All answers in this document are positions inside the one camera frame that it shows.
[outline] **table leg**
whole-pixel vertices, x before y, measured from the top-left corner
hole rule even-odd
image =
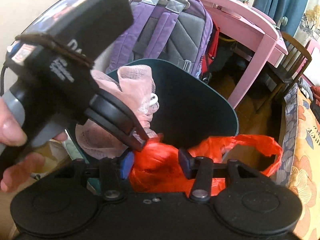
[[[263,36],[257,51],[251,59],[251,62],[228,98],[228,102],[233,108],[236,108],[248,89],[251,87],[252,83],[267,62],[275,45],[276,41],[273,38],[266,34]]]

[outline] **wooden floor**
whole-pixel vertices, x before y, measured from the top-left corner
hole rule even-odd
[[[226,63],[223,70],[212,75],[209,85],[224,98],[228,98],[243,72],[236,65],[235,58],[233,57]],[[270,94],[270,91],[260,81],[260,78],[257,78],[235,109],[239,120],[239,134],[264,134],[278,141],[281,124],[281,106],[269,104],[259,114],[256,114],[257,108]],[[274,161],[274,158],[263,157],[253,147],[247,146],[236,146],[228,153],[227,159],[241,160],[260,171],[267,168]]]

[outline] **wooden chair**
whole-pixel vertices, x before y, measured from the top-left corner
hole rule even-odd
[[[282,93],[281,97],[285,96],[289,89],[298,81],[300,76],[303,74],[305,69],[310,64],[312,57],[307,49],[295,38],[290,36],[285,32],[281,32],[284,41],[287,44],[288,55],[284,57],[278,67],[274,67],[269,62],[267,62],[263,68],[272,80],[277,84],[275,89],[272,91],[270,96],[263,102],[263,104],[258,108],[257,113],[268,103],[270,102],[277,93],[285,87],[285,85],[289,84],[287,88]],[[292,76],[295,74],[297,69],[300,67],[302,62],[305,61],[305,64],[300,69],[295,78]]]

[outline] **sticker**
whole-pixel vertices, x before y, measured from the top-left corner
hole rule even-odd
[[[19,41],[14,41],[10,46],[7,46],[7,51],[10,53],[14,46],[16,46]]]
[[[18,52],[12,57],[12,60],[23,66],[24,60],[35,50],[36,46],[23,44]]]

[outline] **backpack strap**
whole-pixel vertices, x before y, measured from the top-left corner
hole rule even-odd
[[[212,19],[212,22],[213,22],[213,27],[216,30],[214,32],[212,30],[212,34],[211,34],[207,49],[202,58],[201,74],[204,74],[209,71],[209,65],[213,62],[213,59],[216,57],[216,54],[217,54],[220,27],[217,26],[214,19]]]
[[[159,59],[163,59],[166,61],[171,62],[172,64],[176,65],[178,68],[181,68],[185,71],[187,71],[189,74],[191,73],[191,70],[193,69],[194,63],[192,63],[190,60],[183,60],[178,57],[168,57],[168,54],[162,52],[160,53]]]
[[[179,14],[183,11],[188,0],[169,0],[166,10],[162,13],[156,28],[151,36],[150,42],[143,54],[144,58],[158,58],[166,45]]]
[[[133,47],[159,0],[142,0],[133,9],[134,23],[114,42],[108,71],[128,63]]]

